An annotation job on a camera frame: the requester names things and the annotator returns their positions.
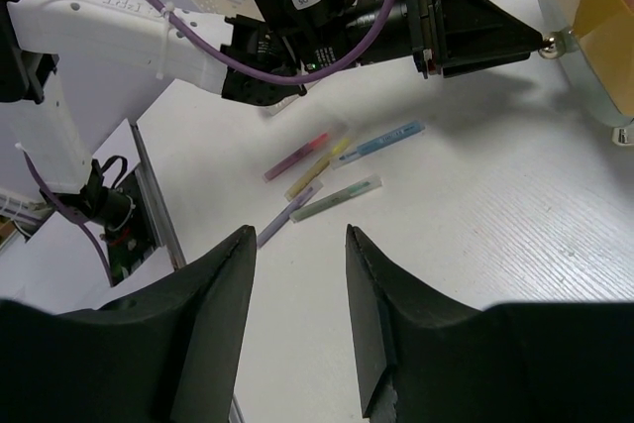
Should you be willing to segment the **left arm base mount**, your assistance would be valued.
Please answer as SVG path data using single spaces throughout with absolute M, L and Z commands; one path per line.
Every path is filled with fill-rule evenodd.
M 140 128 L 123 121 L 91 162 L 88 184 L 82 192 L 90 222 L 107 260 L 108 278 L 116 285 L 156 251 L 178 269 L 184 257 L 176 238 L 159 182 Z

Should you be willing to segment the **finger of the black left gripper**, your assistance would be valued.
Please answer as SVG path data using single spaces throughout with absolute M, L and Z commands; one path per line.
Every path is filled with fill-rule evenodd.
M 444 77 L 523 61 L 542 45 L 540 32 L 489 0 L 430 0 L 432 51 Z

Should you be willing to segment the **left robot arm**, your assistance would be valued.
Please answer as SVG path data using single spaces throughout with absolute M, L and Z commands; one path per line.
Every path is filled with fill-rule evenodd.
M 57 71 L 80 50 L 256 107 L 340 70 L 411 56 L 452 77 L 527 59 L 541 34 L 489 0 L 254 0 L 225 17 L 160 0 L 1 0 L 1 100 L 40 189 L 73 219 L 125 228 L 135 200 L 105 186 L 80 142 Z

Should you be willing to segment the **yellow drawer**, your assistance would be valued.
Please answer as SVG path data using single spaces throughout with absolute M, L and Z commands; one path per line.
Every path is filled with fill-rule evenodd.
M 633 117 L 633 0 L 556 0 L 618 111 Z

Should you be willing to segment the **grey bottom drawer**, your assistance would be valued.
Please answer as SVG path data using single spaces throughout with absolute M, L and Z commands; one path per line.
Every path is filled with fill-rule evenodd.
M 556 0 L 538 0 L 545 25 L 556 38 L 561 54 L 557 62 L 563 68 L 584 109 L 598 122 L 612 129 L 615 146 L 633 148 L 633 117 L 618 111 L 607 90 L 581 51 L 573 28 Z

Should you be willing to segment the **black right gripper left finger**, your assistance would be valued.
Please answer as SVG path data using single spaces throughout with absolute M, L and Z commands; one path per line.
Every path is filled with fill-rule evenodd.
M 226 422 L 252 295 L 256 232 L 99 309 L 1 303 L 5 422 Z

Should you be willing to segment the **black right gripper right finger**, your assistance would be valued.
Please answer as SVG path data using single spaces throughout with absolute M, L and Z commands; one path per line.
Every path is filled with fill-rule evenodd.
M 460 303 L 346 234 L 358 388 L 370 422 L 629 422 L 629 302 Z

